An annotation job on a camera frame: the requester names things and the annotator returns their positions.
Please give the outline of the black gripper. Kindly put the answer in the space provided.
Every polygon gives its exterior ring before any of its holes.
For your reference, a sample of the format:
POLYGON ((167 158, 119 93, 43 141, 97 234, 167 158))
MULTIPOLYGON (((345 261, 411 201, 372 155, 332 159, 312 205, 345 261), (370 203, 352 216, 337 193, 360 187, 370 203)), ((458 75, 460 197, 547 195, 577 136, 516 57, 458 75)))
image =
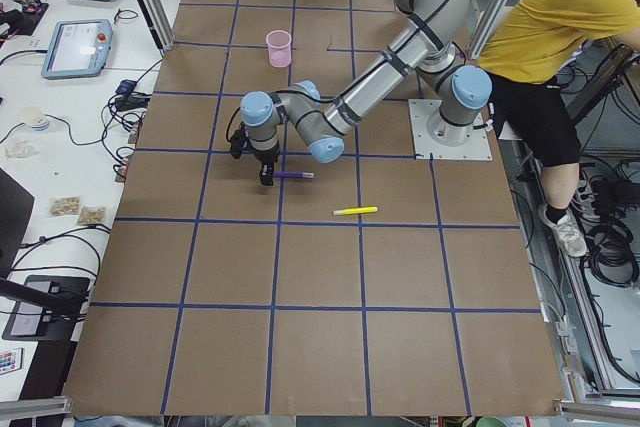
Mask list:
POLYGON ((240 159, 247 152, 252 153, 261 163, 259 181, 263 186, 274 185, 274 164, 279 159, 279 138, 276 133, 266 140, 256 140, 248 136, 245 128, 237 129, 229 141, 230 155, 240 159))

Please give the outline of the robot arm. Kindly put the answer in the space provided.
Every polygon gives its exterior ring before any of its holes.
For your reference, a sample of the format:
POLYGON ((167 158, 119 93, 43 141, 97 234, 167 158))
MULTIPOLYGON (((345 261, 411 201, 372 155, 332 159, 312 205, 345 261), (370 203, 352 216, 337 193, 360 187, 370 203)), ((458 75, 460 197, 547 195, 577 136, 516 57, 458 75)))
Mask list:
POLYGON ((464 144, 492 91, 489 75, 456 56, 453 37, 470 0, 394 0, 407 27, 341 93, 323 100, 316 86, 301 81, 286 89, 247 93, 240 102, 241 123, 229 139, 238 159, 246 151, 260 162, 262 185, 273 183, 280 155, 279 126, 291 123, 309 152, 330 163, 344 151, 344 137, 411 73, 417 73, 440 97, 426 124, 437 143, 464 144))

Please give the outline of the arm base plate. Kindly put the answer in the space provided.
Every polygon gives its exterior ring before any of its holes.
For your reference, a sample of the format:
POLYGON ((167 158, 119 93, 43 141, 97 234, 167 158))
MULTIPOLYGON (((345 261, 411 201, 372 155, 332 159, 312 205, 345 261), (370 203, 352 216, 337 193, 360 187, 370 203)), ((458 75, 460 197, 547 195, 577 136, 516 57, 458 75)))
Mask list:
POLYGON ((473 122, 454 126, 440 116, 440 100, 410 99, 409 119, 417 160, 491 161, 492 154, 480 110, 473 122))

